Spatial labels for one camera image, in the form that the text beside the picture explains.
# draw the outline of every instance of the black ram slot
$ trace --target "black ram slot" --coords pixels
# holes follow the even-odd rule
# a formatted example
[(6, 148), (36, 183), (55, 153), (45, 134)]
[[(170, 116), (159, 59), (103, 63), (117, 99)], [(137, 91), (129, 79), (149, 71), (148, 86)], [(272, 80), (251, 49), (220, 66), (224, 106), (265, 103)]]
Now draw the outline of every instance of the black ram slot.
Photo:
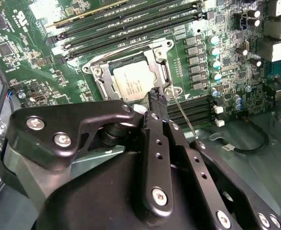
[[(193, 126), (208, 122), (214, 122), (214, 103), (213, 97), (211, 95), (199, 99), (185, 101), (180, 103), (180, 105), (182, 106), (184, 113)], [(188, 127), (182, 113), (180, 112), (176, 104), (169, 105), (167, 107), (167, 111), (170, 120), (174, 121), (182, 128)]]
[(118, 37), (118, 38), (115, 38), (115, 39), (107, 40), (105, 42), (101, 42), (101, 43), (98, 43), (96, 45), (92, 45), (92, 46), (89, 46), (87, 48), (78, 50), (77, 52), (71, 52), (66, 56), (65, 60), (66, 61), (72, 60), (73, 58), (80, 57), (80, 56), (82, 56), (82, 55), (84, 55), (88, 52), (94, 51), (94, 50), (102, 48), (102, 47), (115, 45), (117, 43), (124, 42), (128, 39), (132, 40), (132, 39), (141, 38), (143, 36), (149, 36), (149, 33), (156, 33), (156, 30), (159, 30), (159, 29), (170, 30), (174, 26), (180, 26), (180, 25), (183, 25), (187, 22), (192, 22), (194, 20), (194, 18), (195, 18), (194, 15), (190, 15), (186, 18), (181, 18), (178, 21), (172, 21), (172, 23), (168, 24), (169, 27), (164, 27), (165, 26), (164, 24), (160, 24), (156, 27), (152, 27), (152, 28), (149, 28), (149, 29), (145, 29), (145, 30), (142, 30), (142, 31), (137, 31), (135, 33), (131, 33), (131, 34), (129, 34), (129, 36), (123, 36), (123, 37)]

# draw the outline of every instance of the screw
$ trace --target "screw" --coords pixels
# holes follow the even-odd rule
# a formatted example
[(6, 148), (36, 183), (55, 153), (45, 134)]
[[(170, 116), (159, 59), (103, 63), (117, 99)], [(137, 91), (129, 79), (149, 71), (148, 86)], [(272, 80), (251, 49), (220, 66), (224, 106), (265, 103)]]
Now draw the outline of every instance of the screw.
[(25, 99), (25, 98), (26, 98), (26, 95), (25, 95), (24, 92), (19, 92), (19, 93), (18, 93), (18, 97), (19, 97), (20, 99)]
[(71, 145), (71, 139), (66, 134), (57, 134), (54, 137), (54, 142), (60, 147), (68, 147)]
[(175, 130), (179, 130), (180, 129), (180, 127), (177, 124), (174, 124), (174, 123), (172, 124), (172, 127), (174, 127)]
[(160, 206), (165, 206), (167, 203), (167, 196), (166, 194), (160, 190), (159, 188), (155, 188), (152, 190), (152, 196), (154, 201), (160, 205)]
[(45, 123), (39, 118), (30, 118), (26, 121), (26, 125), (33, 130), (41, 130), (45, 127)]
[(276, 144), (276, 139), (272, 139), (272, 140), (270, 141), (270, 143), (271, 143), (271, 145), (275, 145), (275, 144)]
[(229, 229), (231, 227), (230, 219), (226, 216), (224, 212), (217, 211), (217, 217), (223, 227), (225, 227), (226, 229)]
[(206, 146), (204, 145), (204, 143), (202, 143), (202, 142), (199, 141), (199, 145), (200, 145), (200, 147), (201, 147), (202, 149), (206, 149)]
[(131, 109), (127, 105), (125, 105), (125, 104), (122, 105), (122, 108), (123, 108), (124, 111), (126, 111), (128, 113), (131, 112)]
[(160, 58), (162, 55), (163, 55), (163, 53), (161, 52), (160, 49), (158, 49), (158, 50), (155, 52), (155, 56), (156, 56), (157, 58)]
[(151, 116), (155, 119), (155, 120), (158, 120), (159, 117), (155, 114), (155, 113), (152, 113)]
[(270, 227), (268, 220), (266, 219), (266, 217), (263, 214), (259, 213), (259, 219), (265, 227), (267, 227), (267, 228)]
[(101, 76), (102, 75), (102, 69), (100, 69), (100, 68), (95, 68), (94, 70), (93, 70), (93, 72), (94, 72), (94, 74), (96, 75), (96, 76)]
[(252, 92), (252, 87), (248, 85), (248, 86), (245, 88), (245, 91), (246, 91), (246, 92)]
[(270, 214), (270, 219), (276, 225), (276, 227), (278, 227), (279, 229), (281, 228), (281, 224), (279, 223), (278, 219), (276, 219), (276, 217), (274, 215)]

